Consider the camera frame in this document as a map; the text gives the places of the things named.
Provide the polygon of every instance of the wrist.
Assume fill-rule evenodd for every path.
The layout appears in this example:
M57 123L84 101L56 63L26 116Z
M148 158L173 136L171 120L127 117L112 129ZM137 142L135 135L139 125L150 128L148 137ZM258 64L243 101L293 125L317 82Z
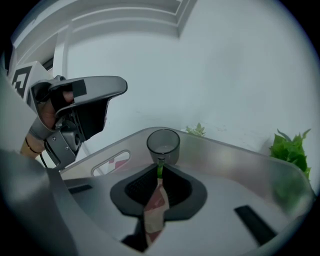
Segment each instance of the wrist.
M34 152L40 154L42 151L45 150L45 143L43 140L37 139L33 137L30 133L28 133L25 137L28 146Z

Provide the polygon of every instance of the metal arm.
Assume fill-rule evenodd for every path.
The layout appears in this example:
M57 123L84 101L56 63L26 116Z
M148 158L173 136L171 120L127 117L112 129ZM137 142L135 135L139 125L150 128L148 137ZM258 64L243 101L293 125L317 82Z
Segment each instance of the metal arm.
M101 132L109 101L128 89L119 76L89 76L66 80L57 76L40 80L29 88L26 103L36 112L37 119L30 133L44 141L55 169L61 170L76 160L83 142ZM39 104L52 100L59 91L72 91L74 102L56 110L54 128L47 127L40 115Z

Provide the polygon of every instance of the white wall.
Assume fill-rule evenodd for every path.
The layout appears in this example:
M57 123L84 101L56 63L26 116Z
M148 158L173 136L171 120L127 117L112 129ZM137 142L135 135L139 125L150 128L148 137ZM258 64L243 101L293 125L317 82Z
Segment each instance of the white wall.
M74 29L76 22L58 35L55 70L128 82L104 131L86 142L90 153L146 127L201 122L208 138L268 154L277 129L293 137L311 128L304 149L319 189L319 63L280 5L198 0L181 34L173 26L140 31L132 20Z

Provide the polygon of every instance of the glass cup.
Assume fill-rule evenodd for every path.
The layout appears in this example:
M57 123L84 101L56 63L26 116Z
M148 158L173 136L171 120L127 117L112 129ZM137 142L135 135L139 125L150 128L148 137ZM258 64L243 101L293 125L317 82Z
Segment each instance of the glass cup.
M180 137L170 129L156 130L146 140L153 162L158 164L158 178L162 177L162 167L176 164L179 159Z

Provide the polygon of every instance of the leaf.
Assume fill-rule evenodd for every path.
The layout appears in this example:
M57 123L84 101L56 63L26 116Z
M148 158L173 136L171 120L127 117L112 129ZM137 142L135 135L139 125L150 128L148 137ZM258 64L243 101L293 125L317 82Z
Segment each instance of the leaf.
M302 141L303 141L303 139L302 139L300 133L299 133L299 135L294 136L294 138L292 140L292 142L296 143L296 144L300 144L300 143L302 144Z
M285 161L287 160L289 155L289 151L285 149L285 145L283 143L271 146L270 151L271 156Z
M284 176L272 184L274 199L280 203L286 211L290 211L301 197L301 185L299 177Z
M306 157L302 154L298 155L293 161L291 161L291 163L295 164L303 172L307 170L307 160Z
M201 124L198 122L197 126L196 126L196 129L199 131L201 130Z
M288 154L287 161L292 163L292 161L295 160L299 155L301 155L299 152L291 151Z
M311 167L308 167L305 169L304 175L309 179L309 174L310 174Z
M286 135L285 133L283 133L283 132L281 132L281 131L279 131L278 129L276 129L277 131L278 131L278 133L280 134L280 135L282 135L288 142L291 142L291 139L289 138L289 136L288 135Z
M285 140L286 139L284 137L281 137L277 134L274 134L273 145L280 144L280 143L284 142Z
M283 142L283 147L289 152L289 153L295 153L296 155L304 155L304 149L302 148L302 144L296 144L295 142Z
M302 139L305 139L307 137L307 133L310 132L311 128L306 130L303 134L302 134Z

